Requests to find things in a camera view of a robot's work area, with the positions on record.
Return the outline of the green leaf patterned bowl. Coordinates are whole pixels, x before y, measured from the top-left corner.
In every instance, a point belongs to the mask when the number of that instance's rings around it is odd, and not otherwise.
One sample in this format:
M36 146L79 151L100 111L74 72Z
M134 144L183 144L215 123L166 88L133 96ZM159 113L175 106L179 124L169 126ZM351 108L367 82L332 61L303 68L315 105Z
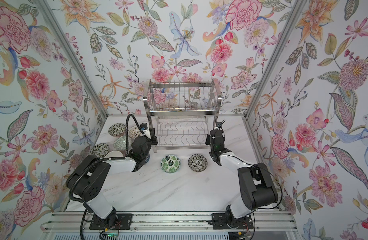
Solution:
M181 167L181 160L176 155L167 155L161 160L161 169L166 173L175 173Z

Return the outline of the pink bowl dark floral inside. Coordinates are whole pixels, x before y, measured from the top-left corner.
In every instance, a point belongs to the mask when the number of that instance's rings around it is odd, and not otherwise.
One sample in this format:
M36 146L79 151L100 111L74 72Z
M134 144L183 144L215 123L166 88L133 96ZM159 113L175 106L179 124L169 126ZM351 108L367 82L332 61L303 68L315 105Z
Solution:
M203 172L208 167L208 162L204 155L194 154L189 157L188 166L194 172Z

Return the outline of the stainless steel dish rack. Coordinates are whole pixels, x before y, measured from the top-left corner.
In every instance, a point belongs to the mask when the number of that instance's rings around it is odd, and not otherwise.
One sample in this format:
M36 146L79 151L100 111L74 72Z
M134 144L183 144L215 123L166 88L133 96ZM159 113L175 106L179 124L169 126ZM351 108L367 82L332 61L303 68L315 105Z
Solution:
M215 127L223 97L219 83L153 83L145 85L143 103L158 143L153 151L203 149Z

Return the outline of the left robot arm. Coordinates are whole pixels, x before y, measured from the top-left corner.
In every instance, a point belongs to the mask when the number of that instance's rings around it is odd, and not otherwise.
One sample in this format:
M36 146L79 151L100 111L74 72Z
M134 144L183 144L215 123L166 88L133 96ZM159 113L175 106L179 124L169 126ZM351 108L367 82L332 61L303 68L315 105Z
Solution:
M152 146L157 144L155 129L149 128L135 138L127 157L87 156L66 181L69 199L81 203L100 220L113 222L117 211L102 193L107 176L139 171L146 164Z

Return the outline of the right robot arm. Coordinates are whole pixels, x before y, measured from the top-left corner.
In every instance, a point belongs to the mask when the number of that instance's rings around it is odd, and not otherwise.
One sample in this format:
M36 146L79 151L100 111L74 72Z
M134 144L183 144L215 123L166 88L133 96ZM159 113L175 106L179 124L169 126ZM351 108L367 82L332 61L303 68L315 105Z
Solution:
M240 197L225 211L226 221L232 225L261 207L277 203L278 193L265 164L242 160L227 149L224 142L223 130L214 129L207 135L205 144L210 146L212 160L238 177Z

